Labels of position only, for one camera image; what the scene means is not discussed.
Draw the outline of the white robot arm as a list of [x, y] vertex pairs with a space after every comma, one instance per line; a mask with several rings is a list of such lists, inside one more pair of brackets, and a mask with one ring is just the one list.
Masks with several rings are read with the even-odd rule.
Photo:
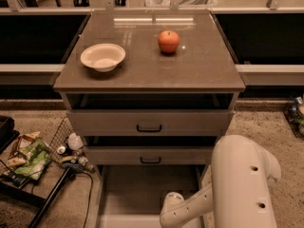
[[277, 228], [269, 188], [280, 178], [272, 153], [246, 137], [224, 136], [212, 153], [211, 183], [189, 199], [167, 194], [161, 228], [185, 228], [210, 212], [215, 228]]

